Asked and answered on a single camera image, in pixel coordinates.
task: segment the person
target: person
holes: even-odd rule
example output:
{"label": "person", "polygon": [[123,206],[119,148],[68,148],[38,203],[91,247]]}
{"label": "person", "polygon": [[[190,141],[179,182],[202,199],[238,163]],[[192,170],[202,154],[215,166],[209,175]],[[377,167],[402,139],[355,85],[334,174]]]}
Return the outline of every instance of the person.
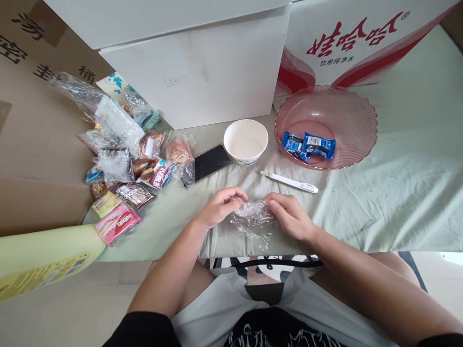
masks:
{"label": "person", "polygon": [[265,200],[283,231],[323,261],[315,275],[295,268],[270,307],[250,298],[234,268],[216,277],[197,262],[208,230],[249,201],[240,188],[219,190],[150,268],[104,347],[463,346],[463,324],[398,255],[337,240],[293,196]]}

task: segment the white pen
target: white pen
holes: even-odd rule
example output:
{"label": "white pen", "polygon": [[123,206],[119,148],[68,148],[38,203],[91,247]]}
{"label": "white pen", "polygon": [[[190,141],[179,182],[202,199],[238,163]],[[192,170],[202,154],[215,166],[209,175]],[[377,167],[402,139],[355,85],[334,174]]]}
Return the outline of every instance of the white pen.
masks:
{"label": "white pen", "polygon": [[269,177],[270,179],[274,179],[275,181],[280,181],[282,183],[285,183],[289,186],[293,186],[294,188],[299,188],[305,191],[308,191],[310,193],[318,193],[318,188],[314,185],[308,184],[308,183],[302,183],[298,182],[283,176],[276,175],[274,173],[268,173],[265,171],[261,171],[260,174]]}

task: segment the hand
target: hand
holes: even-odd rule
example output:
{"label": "hand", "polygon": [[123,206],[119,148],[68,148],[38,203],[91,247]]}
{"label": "hand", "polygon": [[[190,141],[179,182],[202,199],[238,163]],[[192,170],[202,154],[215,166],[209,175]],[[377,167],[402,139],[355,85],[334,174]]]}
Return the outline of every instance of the hand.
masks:
{"label": "hand", "polygon": [[270,193],[264,200],[269,200],[270,211],[280,222],[283,231],[295,239],[309,242],[322,230],[312,222],[295,196]]}
{"label": "hand", "polygon": [[[241,199],[230,201],[234,195]],[[248,202],[247,194],[241,188],[233,187],[221,189],[207,202],[203,209],[193,218],[194,222],[205,227],[206,230],[215,227],[233,211],[242,207],[244,202]]]}

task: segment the black sleeve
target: black sleeve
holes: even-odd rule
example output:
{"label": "black sleeve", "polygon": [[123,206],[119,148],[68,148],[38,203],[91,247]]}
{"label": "black sleeve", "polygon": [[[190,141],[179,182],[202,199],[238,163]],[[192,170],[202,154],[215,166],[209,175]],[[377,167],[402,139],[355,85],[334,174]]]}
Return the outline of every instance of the black sleeve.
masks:
{"label": "black sleeve", "polygon": [[103,347],[181,347],[165,315],[154,312],[127,314]]}
{"label": "black sleeve", "polygon": [[437,347],[437,346],[449,346],[457,347],[463,346],[463,335],[462,334],[447,334],[441,336],[429,337],[419,342],[418,347]]}

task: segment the pink plastic bowl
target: pink plastic bowl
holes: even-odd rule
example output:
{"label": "pink plastic bowl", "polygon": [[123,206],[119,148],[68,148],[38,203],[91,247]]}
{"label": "pink plastic bowl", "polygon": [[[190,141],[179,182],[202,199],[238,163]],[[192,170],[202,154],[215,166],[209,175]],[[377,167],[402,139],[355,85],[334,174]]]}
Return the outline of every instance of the pink plastic bowl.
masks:
{"label": "pink plastic bowl", "polygon": [[[357,164],[373,148],[377,139],[375,108],[368,99],[347,89],[314,86],[302,89],[282,103],[276,114],[275,139],[280,151],[293,163],[312,170],[335,170]],[[308,163],[288,153],[281,140],[285,132],[304,138],[336,139],[334,158],[312,155]]]}

